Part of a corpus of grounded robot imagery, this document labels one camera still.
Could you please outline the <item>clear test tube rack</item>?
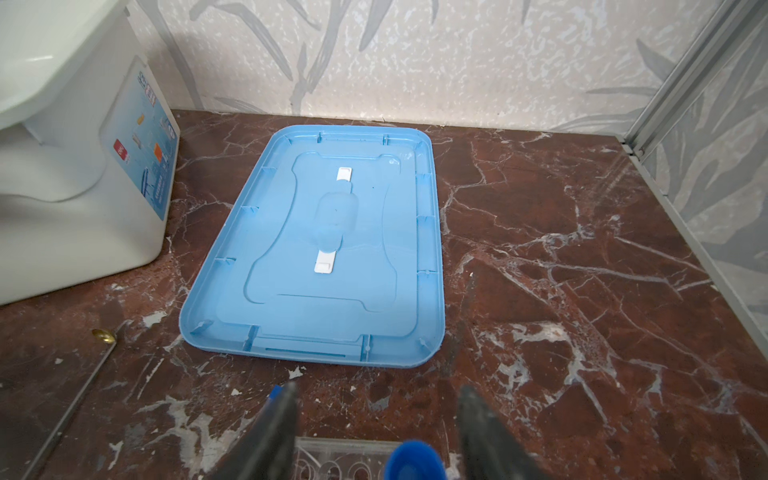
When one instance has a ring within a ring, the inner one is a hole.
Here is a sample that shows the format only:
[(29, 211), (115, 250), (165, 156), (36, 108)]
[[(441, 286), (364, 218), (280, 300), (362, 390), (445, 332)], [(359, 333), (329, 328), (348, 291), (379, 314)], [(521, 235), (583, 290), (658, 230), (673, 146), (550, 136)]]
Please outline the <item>clear test tube rack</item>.
[(293, 479), (383, 479), (398, 442), (297, 437)]

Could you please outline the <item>blue capped test tube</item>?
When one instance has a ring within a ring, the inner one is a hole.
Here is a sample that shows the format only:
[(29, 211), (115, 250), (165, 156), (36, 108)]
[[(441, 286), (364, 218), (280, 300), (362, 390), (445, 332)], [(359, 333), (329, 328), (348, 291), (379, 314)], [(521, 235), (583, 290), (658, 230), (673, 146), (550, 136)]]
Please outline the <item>blue capped test tube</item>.
[(446, 480), (438, 453), (428, 444), (410, 440), (401, 443), (389, 456), (385, 480)]

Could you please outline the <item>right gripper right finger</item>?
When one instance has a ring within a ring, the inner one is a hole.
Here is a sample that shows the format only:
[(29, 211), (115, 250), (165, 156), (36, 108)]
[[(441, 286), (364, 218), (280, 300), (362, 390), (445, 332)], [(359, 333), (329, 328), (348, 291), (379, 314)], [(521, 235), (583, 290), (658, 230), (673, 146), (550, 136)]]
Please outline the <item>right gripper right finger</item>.
[(460, 389), (456, 423), (466, 479), (549, 479), (470, 385)]

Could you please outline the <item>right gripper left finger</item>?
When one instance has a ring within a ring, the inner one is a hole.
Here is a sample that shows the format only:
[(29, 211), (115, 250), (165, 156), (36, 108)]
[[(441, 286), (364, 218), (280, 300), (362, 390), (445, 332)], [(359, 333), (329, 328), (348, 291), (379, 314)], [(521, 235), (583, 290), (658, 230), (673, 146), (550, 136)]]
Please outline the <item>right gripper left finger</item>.
[(298, 386), (275, 387), (252, 428), (233, 446), (211, 479), (291, 479), (298, 431)]

